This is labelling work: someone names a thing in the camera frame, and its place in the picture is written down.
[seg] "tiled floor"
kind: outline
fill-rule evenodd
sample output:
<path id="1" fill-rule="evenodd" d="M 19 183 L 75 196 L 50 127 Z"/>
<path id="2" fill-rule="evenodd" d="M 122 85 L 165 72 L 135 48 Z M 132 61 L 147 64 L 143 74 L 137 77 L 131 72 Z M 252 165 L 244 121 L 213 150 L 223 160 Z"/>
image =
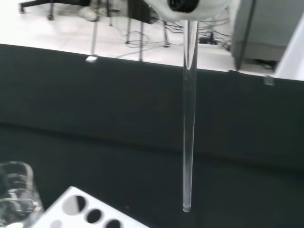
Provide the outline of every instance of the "tiled floor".
<path id="1" fill-rule="evenodd" d="M 91 54 L 94 23 L 78 17 L 78 6 L 56 4 L 55 20 L 46 18 L 49 5 L 26 8 L 25 14 L 19 13 L 18 3 L 22 0 L 0 0 L 0 43 L 35 48 L 46 48 Z M 127 18 L 121 15 L 113 17 L 113 27 L 109 19 L 102 16 L 98 23 L 98 36 L 95 54 L 104 57 L 120 57 L 138 60 L 138 48 L 126 46 Z M 139 31 L 140 23 L 132 21 L 132 31 Z M 229 25 L 223 26 L 229 32 Z M 182 34 L 169 34 L 172 45 L 162 46 L 163 25 L 161 23 L 144 25 L 146 62 L 182 66 Z M 138 40 L 139 33 L 132 33 L 131 40 Z M 220 71 L 234 70 L 234 59 L 231 54 L 218 46 L 199 45 L 198 68 Z M 269 74 L 259 65 L 246 65 L 243 69 L 252 74 Z"/>

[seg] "black table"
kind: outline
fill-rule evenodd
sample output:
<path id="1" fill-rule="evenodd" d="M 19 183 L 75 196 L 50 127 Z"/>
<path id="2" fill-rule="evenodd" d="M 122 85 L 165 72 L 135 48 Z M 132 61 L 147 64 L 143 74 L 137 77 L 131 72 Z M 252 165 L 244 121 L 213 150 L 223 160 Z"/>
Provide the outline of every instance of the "black table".
<path id="1" fill-rule="evenodd" d="M 1 160 L 49 207 L 79 187 L 149 227 L 302 227 L 304 84 L 200 70 L 182 212 L 180 67 L 0 45 Z"/>

